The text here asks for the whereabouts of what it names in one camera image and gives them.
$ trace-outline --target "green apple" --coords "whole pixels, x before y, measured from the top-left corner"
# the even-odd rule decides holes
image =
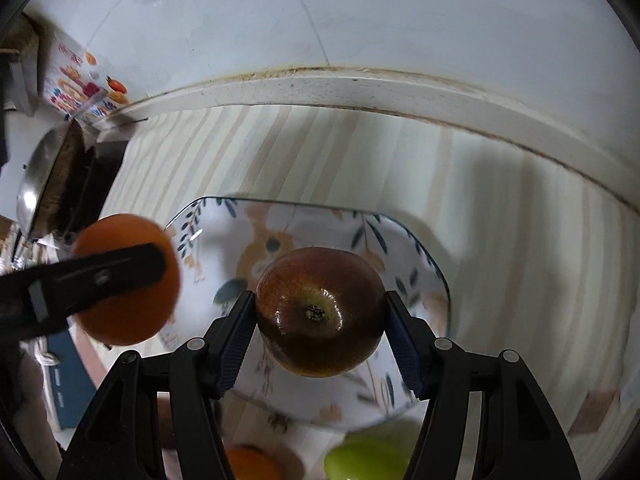
[[[381,440],[350,440],[324,458],[328,480],[402,480],[408,462],[394,446]]]

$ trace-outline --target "floral patterned plate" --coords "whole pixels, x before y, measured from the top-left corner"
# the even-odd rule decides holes
[[[235,198],[202,198],[167,226],[180,259],[182,290],[160,331],[173,351],[225,316],[263,270],[295,248],[332,247],[362,256],[436,336],[447,333],[449,290],[420,242],[391,218],[360,211]],[[241,397],[293,420],[356,430],[418,402],[404,385],[386,337],[365,362],[330,378],[280,366],[256,329],[234,388]]]

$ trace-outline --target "orange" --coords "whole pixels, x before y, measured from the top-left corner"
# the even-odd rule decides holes
[[[282,468],[273,458],[250,447],[226,450],[236,480],[282,480]]]
[[[155,335],[174,311],[180,270],[171,240],[160,226],[141,216],[118,214],[103,218],[82,231],[76,240],[73,256],[148,243],[155,244],[164,254],[164,276],[158,283],[99,301],[76,314],[80,326],[94,339],[128,346]]]

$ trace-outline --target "white wall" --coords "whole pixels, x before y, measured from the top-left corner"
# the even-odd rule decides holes
[[[24,174],[22,166],[29,161],[40,138],[63,118],[47,105],[40,105],[33,117],[7,112],[5,118],[9,162],[0,173],[0,215],[15,220],[15,198]]]
[[[640,171],[640,54],[605,0],[34,0],[143,98],[284,66],[357,66],[481,86]]]

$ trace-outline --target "striped surface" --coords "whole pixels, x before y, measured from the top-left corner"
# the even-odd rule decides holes
[[[133,212],[167,224],[204,195],[379,211],[407,225],[442,268],[453,338],[468,351],[516,349],[565,430],[588,392],[618,387],[639,222],[580,176],[464,130],[352,110],[229,106],[127,128],[135,136],[104,216]],[[107,364],[115,359],[116,351],[100,352]],[[268,415],[228,404],[235,440],[251,434],[259,443]],[[606,465],[633,416],[616,399],[597,433],[571,437],[583,478]],[[304,455],[308,478],[321,478],[318,446],[335,442],[325,433],[293,428],[282,437]],[[269,442],[275,452],[279,439]]]

